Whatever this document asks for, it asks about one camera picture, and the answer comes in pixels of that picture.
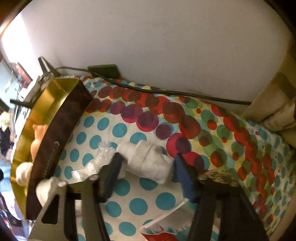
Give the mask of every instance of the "orange teddy bear figurine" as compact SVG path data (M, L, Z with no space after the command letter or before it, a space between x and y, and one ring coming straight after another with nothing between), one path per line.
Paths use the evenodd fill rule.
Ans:
M35 130L35 140L33 140L31 144L31 155L32 155L32 162L34 162L38 149L40 147L41 141L47 131L48 125L33 125L33 129Z

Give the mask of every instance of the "polka dot tablecloth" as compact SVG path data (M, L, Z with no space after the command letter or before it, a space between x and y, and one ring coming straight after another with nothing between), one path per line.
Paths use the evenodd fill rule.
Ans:
M199 99L143 93L100 78L81 80L94 99L60 156L56 177L74 182L71 171L93 159L101 141L116 148L121 142L146 140L171 157L181 152L199 172L227 170L243 186L267 233L273 232L296 181L295 154L282 137ZM101 204L110 239L145 240L138 228L183 198L176 172L166 185L127 173L116 182L108 202ZM77 224L79 241L84 241L81 217Z

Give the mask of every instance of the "clear plastic wrap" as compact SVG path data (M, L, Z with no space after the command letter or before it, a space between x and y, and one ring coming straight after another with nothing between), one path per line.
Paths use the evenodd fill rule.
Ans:
M77 182L82 182L93 174L97 174L102 166L107 165L111 162L112 157L116 149L110 147L108 142L100 142L98 152L94 159L90 160L84 168L72 171L72 177ZM121 170L118 175L118 179L125 177L126 163L122 162Z

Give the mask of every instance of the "white cloth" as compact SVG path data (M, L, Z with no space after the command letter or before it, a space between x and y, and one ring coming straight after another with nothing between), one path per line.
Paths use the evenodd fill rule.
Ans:
M36 196L41 206L44 206L44 204L48 200L48 197L55 190L58 183L59 183L59 179L56 177L51 177L50 179L44 179L38 183L36 187Z
M20 186L27 186L30 181L30 176L33 168L32 162L23 162L15 170L15 178Z
M124 142L118 145L117 151L127 160L127 171L139 177L164 184L173 172L173 159L164 155L158 145L143 140L137 145Z

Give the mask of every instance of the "wall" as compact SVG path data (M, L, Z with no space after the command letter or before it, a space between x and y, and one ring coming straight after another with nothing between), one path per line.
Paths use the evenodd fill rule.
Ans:
M272 80L290 37L263 0L34 0L22 21L33 76L40 55L54 66L114 63L138 83L246 101Z

